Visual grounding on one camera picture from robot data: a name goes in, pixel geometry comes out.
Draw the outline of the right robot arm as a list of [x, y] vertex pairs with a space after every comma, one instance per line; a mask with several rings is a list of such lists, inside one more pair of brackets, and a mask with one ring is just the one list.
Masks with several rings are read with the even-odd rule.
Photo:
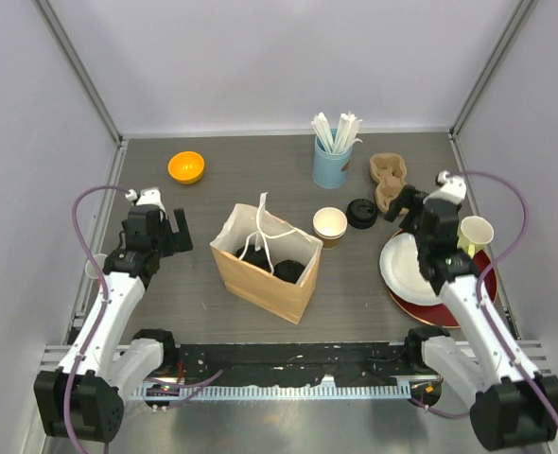
[[558, 431], [558, 377], [544, 376], [497, 314], [473, 259], [458, 247], [464, 183], [444, 183], [427, 194], [405, 185], [384, 218], [416, 245], [416, 265], [434, 294], [456, 318], [474, 356], [441, 328], [408, 334], [403, 360], [409, 370], [441, 375], [468, 408], [480, 444], [489, 451], [551, 442]]

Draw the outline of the brown paper bag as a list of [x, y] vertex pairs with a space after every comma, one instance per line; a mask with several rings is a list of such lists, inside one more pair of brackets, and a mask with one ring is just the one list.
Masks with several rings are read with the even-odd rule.
[[323, 243], [271, 214], [266, 192], [238, 203], [210, 247], [227, 290], [297, 324], [315, 290]]

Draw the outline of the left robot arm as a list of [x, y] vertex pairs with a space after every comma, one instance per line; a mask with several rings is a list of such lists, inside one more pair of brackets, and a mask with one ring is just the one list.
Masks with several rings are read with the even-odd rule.
[[142, 329], [122, 356], [116, 353], [161, 259], [193, 248], [184, 210], [174, 217], [171, 222], [159, 206], [142, 204], [123, 220], [120, 243], [105, 259], [104, 282], [78, 337], [55, 370], [35, 379], [46, 435], [108, 444], [120, 429], [126, 400], [144, 379], [176, 370], [178, 350], [164, 329]]

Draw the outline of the black lid stack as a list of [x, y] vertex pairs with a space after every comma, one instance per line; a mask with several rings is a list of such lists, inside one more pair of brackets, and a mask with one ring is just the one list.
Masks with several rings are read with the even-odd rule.
[[345, 216], [350, 226], [359, 230], [366, 230], [375, 224], [378, 208], [373, 201], [368, 199], [354, 199], [349, 202], [345, 210]]

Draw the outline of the stack of paper cups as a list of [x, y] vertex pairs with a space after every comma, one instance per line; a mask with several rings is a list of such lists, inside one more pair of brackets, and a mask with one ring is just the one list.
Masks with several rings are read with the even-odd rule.
[[346, 232], [348, 221], [345, 214], [335, 207], [318, 210], [312, 219], [315, 235], [322, 241], [325, 249], [333, 249]]

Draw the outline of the cardboard cup carrier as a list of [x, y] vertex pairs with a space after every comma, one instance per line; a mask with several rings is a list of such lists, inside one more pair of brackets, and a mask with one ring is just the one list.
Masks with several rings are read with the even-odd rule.
[[376, 182], [376, 205], [381, 213], [386, 213], [405, 186], [408, 173], [405, 160], [396, 153], [377, 153], [370, 158], [369, 169]]

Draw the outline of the white straw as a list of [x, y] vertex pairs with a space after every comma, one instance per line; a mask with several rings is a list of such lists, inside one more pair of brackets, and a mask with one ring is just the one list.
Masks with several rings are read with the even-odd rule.
[[254, 242], [254, 248], [257, 251], [259, 251], [261, 248], [263, 248], [266, 244], [266, 237], [265, 237], [265, 233], [264, 233], [262, 227], [263, 227], [264, 215], [266, 213], [267, 196], [268, 196], [267, 192], [263, 192], [263, 193], [260, 194], [259, 204], [258, 204], [258, 208], [257, 208], [257, 211], [256, 211], [256, 218], [255, 218], [256, 237], [255, 237], [255, 242]]

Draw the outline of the black coffee cup lid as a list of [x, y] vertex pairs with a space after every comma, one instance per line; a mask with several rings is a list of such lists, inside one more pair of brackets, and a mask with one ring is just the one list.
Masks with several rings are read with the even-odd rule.
[[270, 261], [267, 258], [267, 251], [264, 247], [257, 251], [254, 245], [242, 246], [235, 252], [235, 257], [261, 270], [270, 272]]

